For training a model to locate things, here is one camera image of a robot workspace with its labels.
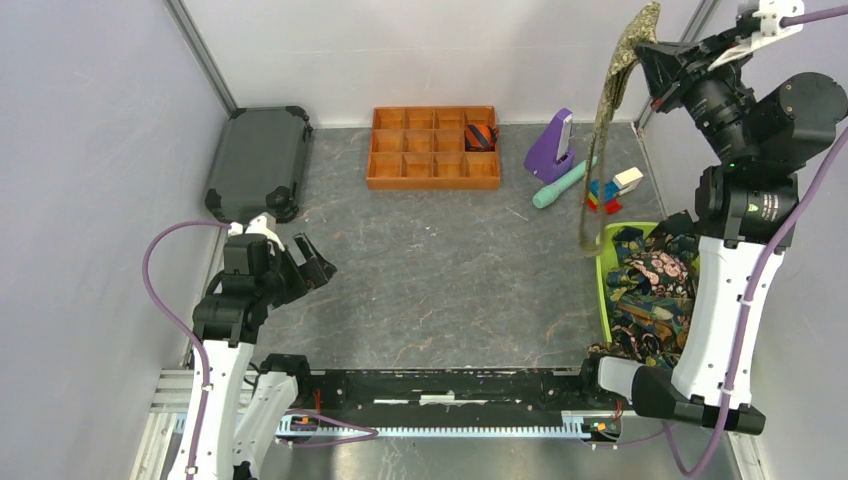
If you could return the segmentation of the green gold vine tie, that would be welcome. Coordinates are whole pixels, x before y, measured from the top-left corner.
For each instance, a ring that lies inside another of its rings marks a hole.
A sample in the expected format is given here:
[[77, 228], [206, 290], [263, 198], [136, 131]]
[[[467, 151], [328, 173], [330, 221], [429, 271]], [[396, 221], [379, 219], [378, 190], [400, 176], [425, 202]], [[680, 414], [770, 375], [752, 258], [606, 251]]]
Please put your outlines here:
[[660, 12], [661, 6], [658, 1], [649, 1], [641, 8], [619, 35], [607, 67], [588, 144], [586, 169], [583, 176], [584, 205], [580, 212], [578, 238], [584, 257], [600, 254], [601, 250], [595, 236], [603, 233], [607, 221], [607, 215], [601, 213], [599, 226], [595, 231], [589, 229], [590, 209], [587, 201], [591, 183], [596, 176], [601, 186], [603, 184], [609, 127], [615, 112], [623, 102], [629, 78], [639, 63], [636, 47], [642, 43], [657, 42], [656, 28]]

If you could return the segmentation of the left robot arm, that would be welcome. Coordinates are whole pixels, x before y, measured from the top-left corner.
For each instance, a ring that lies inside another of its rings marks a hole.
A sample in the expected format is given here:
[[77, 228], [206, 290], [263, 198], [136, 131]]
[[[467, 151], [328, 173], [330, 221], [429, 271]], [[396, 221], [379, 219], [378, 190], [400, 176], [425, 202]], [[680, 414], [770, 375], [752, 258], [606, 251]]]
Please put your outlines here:
[[250, 402], [239, 409], [261, 326], [272, 309], [326, 285], [336, 273], [304, 234], [285, 245], [261, 233], [234, 235], [224, 267], [193, 312], [194, 379], [183, 438], [171, 479], [255, 479], [289, 407], [314, 394], [305, 356], [270, 354], [260, 364]]

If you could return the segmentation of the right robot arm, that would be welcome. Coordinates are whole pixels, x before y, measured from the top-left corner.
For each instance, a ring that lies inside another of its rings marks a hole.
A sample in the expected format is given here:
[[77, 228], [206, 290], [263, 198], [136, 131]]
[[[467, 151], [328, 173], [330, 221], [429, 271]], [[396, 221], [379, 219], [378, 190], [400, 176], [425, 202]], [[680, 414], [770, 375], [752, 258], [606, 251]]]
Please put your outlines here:
[[766, 418], [752, 404], [747, 372], [764, 300], [792, 242], [798, 171], [834, 144], [847, 94], [828, 75], [802, 72], [756, 98], [742, 81], [744, 59], [719, 60], [731, 47], [724, 35], [636, 46], [653, 109], [684, 108], [718, 157], [695, 192], [699, 287], [673, 369], [594, 354], [577, 392], [591, 408], [618, 395], [642, 417], [757, 435]]

